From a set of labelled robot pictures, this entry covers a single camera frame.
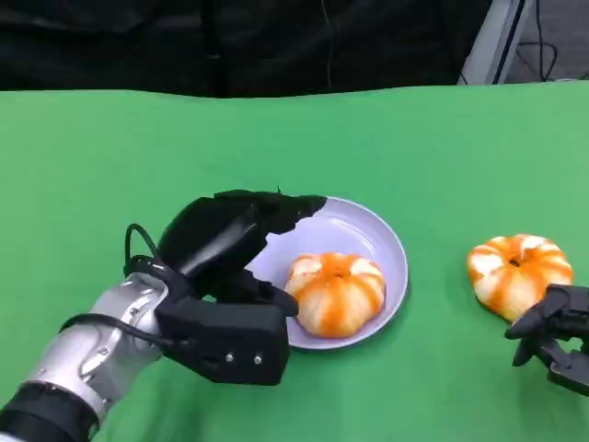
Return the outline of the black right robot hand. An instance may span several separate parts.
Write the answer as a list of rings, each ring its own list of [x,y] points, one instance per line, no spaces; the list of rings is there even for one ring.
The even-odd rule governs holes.
[[[517,340],[513,366],[537,358],[548,380],[588,395],[588,288],[549,285],[544,298],[527,309],[504,334]]]

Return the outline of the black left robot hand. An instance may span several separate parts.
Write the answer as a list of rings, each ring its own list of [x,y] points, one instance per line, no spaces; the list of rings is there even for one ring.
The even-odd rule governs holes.
[[[233,190],[188,204],[167,226],[158,258],[182,274],[198,298],[225,304],[274,305],[287,317],[298,304],[284,290],[257,279],[247,266],[268,245],[270,234],[295,229],[325,206],[322,195]]]

